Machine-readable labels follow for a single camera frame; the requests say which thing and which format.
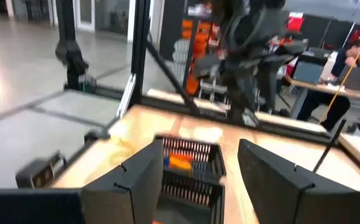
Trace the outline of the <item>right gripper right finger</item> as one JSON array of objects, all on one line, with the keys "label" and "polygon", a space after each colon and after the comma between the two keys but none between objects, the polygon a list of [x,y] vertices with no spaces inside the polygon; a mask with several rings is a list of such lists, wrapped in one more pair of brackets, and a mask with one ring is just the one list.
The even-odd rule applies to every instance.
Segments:
[{"label": "right gripper right finger", "polygon": [[260,223],[360,223],[360,191],[246,139],[239,141],[238,161]]}]

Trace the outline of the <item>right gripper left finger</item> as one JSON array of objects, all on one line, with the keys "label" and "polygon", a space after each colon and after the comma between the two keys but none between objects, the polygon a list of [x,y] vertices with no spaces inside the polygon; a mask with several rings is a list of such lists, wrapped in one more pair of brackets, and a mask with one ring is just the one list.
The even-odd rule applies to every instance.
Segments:
[{"label": "right gripper left finger", "polygon": [[163,142],[155,140],[84,186],[80,194],[84,222],[152,223],[163,166]]}]

